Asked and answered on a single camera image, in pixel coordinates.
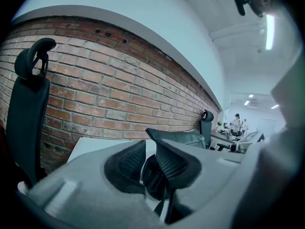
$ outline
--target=ceiling light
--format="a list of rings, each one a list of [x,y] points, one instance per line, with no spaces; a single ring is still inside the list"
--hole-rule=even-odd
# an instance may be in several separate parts
[[[267,14],[267,40],[266,50],[271,50],[273,47],[273,40],[275,38],[275,17]]]
[[[277,105],[275,105],[275,106],[273,106],[271,109],[275,109],[275,108],[277,108],[279,105],[277,104]]]

